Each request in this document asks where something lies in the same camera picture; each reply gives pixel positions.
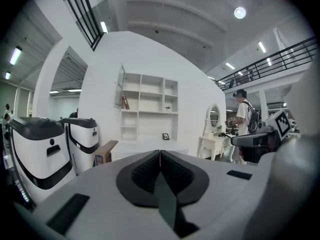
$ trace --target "cardboard box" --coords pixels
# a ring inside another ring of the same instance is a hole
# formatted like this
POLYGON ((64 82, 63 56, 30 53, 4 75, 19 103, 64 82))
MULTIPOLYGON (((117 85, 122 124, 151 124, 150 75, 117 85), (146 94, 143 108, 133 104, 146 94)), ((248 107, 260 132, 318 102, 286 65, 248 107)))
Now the cardboard box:
POLYGON ((95 166, 111 162, 111 150, 117 143, 117 140, 110 140, 107 144, 93 152, 95 166))

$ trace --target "cap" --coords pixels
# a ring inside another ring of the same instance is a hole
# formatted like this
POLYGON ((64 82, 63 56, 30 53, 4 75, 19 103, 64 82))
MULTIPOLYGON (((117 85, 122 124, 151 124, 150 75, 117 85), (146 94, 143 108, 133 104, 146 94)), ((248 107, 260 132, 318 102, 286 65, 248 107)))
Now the cap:
POLYGON ((239 89, 237 90, 232 96, 236 97, 237 94, 242 94, 242 97, 246 98, 247 97, 247 92, 244 89, 239 89))

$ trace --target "ceiling light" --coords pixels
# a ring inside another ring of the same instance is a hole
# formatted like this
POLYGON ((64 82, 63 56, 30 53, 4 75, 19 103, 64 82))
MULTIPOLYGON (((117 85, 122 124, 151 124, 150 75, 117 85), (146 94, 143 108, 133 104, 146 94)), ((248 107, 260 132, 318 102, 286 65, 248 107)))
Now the ceiling light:
POLYGON ((230 68, 230 69, 232 69, 232 70, 234 70, 235 69, 235 67, 234 66, 232 66, 230 63, 226 63, 226 65, 230 68))
POLYGON ((10 63, 12 65, 16 64, 17 59, 19 58, 19 55, 21 54, 22 48, 17 46, 16 48, 14 48, 14 51, 12 53, 11 59, 10 59, 10 63))
POLYGON ((266 61, 268 62, 269 66, 271 66, 271 65, 272 65, 272 63, 271 63, 271 61, 270 61, 270 59, 269 59, 269 58, 267 58, 267 59, 266 59, 266 61))
POLYGON ((101 27, 102 27, 102 31, 104 33, 108 33, 106 23, 104 21, 102 21, 102 22, 100 22, 100 24, 101 24, 101 27))
POLYGON ((263 53, 265 53, 266 49, 265 49, 264 45, 262 44, 262 42, 258 42, 258 45, 260 46, 260 48, 263 51, 263 53))
POLYGON ((243 7, 237 7, 234 9, 234 16, 237 18, 237 19, 243 19, 246 14, 247 14, 247 11, 245 8, 243 7))
POLYGON ((68 92, 71 92, 71 93, 81 92, 81 89, 68 90, 68 92))
POLYGON ((7 80, 9 80, 10 77, 11 77, 11 73, 9 71, 4 74, 4 78, 7 80))

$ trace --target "picture frame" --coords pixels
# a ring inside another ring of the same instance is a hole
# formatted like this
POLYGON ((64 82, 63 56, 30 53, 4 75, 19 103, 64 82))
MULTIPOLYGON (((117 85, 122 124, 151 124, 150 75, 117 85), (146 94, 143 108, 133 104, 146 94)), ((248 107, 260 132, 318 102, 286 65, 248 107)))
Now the picture frame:
POLYGON ((165 141, 169 141, 169 140, 170 140, 168 133, 162 133, 162 138, 163 138, 163 140, 165 140, 165 141))

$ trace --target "person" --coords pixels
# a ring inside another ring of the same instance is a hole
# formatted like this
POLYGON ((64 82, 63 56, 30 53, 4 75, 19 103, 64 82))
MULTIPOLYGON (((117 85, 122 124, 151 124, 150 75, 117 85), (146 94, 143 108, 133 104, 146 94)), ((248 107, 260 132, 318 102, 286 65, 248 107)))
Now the person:
MULTIPOLYGON (((250 117, 251 117, 251 110, 249 109, 249 103, 252 107, 251 103, 247 100, 247 92, 244 89, 239 89, 236 93, 233 94, 235 97, 236 103, 239 104, 238 112, 236 113, 236 119, 232 122, 232 125, 238 125, 238 136, 248 135, 249 129, 248 125, 250 124, 250 117)), ((242 165, 246 165, 247 162, 244 161, 241 149, 235 148, 234 151, 238 153, 237 159, 235 160, 236 163, 240 163, 242 165)))
POLYGON ((72 112, 70 115, 69 115, 69 118, 78 118, 78 109, 76 109, 76 112, 72 112))
POLYGON ((9 127, 8 127, 8 122, 10 122, 10 115, 6 113, 4 115, 4 120, 5 120, 5 133, 4 133, 4 138, 8 141, 9 140, 9 127))
POLYGON ((5 105, 5 111, 4 111, 4 116, 6 115, 6 114, 9 114, 10 113, 10 106, 9 106, 9 104, 7 104, 7 105, 5 105))

